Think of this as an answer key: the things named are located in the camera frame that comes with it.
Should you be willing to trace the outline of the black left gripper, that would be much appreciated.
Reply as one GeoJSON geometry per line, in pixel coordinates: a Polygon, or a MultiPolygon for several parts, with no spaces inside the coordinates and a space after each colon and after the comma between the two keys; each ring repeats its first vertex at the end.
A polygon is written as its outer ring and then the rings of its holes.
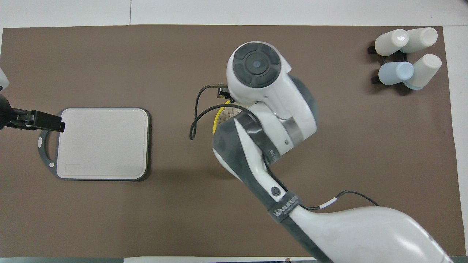
{"type": "Polygon", "coordinates": [[[0,129],[12,127],[24,130],[50,130],[58,133],[65,131],[65,123],[62,117],[41,111],[33,111],[33,127],[27,126],[30,112],[21,109],[13,109],[5,96],[0,95],[0,129]]]}

